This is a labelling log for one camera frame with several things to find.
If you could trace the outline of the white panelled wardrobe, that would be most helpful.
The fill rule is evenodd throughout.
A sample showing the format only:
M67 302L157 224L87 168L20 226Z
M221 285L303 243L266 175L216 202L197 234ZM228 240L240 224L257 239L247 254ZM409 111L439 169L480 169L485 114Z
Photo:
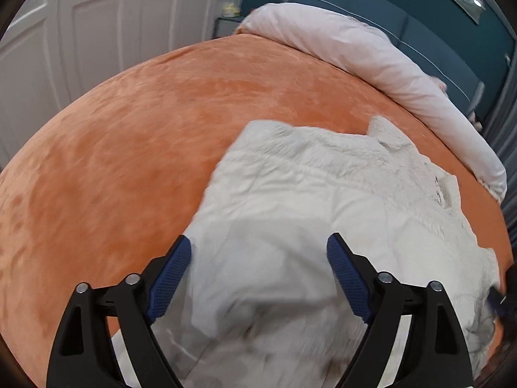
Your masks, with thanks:
M1 161L50 118L142 61L212 35L241 0L26 0L1 40Z

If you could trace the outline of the white quilted padded jacket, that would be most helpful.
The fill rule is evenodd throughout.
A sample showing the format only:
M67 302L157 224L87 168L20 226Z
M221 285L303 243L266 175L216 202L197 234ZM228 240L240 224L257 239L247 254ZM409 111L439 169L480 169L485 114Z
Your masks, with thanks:
M332 387L365 326L326 256L338 233L400 282L443 283L481 372L500 281L457 178L381 116L367 134L248 123L186 235L193 260L153 332L185 387Z

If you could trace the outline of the orange plush bed cover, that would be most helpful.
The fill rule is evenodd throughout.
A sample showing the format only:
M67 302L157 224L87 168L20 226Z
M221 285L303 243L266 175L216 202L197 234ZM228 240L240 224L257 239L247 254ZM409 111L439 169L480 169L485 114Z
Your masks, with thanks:
M150 59L44 125L1 174L1 333L44 386L53 338L83 281L117 284L187 227L245 125L273 119L363 134L387 117L458 178L464 214L501 270L512 249L497 201L422 122L365 81L239 34Z

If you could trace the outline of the dark bedside table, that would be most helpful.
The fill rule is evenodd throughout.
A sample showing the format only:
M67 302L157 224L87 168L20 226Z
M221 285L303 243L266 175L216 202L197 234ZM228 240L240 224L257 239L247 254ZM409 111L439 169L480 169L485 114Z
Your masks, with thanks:
M214 23L212 39L224 38L232 35L242 20L242 17L217 17Z

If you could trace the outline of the rolled white pink duvet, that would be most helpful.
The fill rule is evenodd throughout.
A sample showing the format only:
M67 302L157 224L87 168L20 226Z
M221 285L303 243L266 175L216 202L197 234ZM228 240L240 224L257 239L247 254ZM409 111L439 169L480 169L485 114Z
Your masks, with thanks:
M252 11L235 32L292 47L366 81L433 131L497 202L505 199L506 168L495 151L381 30L323 8L281 3Z

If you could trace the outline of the teal upholstered headboard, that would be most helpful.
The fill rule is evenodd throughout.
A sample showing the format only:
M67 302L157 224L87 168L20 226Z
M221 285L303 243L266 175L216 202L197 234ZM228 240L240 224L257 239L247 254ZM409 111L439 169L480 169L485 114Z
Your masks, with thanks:
M466 62L423 23L387 0L284 0L323 8L375 27L421 70L447 85L448 98L472 116L482 102L485 83Z

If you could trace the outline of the yellow tissue pack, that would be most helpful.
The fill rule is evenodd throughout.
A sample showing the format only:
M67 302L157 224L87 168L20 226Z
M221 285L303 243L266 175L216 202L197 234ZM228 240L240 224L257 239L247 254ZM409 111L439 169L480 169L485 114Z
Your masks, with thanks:
M234 3L226 2L222 7L222 16L229 18L236 18L241 16L240 8Z

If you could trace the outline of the grey blue curtain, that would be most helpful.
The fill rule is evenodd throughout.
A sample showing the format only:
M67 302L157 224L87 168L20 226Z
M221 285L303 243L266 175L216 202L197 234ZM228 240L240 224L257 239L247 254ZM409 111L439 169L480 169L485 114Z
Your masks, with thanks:
M513 255L516 256L517 121L516 52L513 52L506 81L495 107L485 121L483 135L506 168L507 191L501 209Z

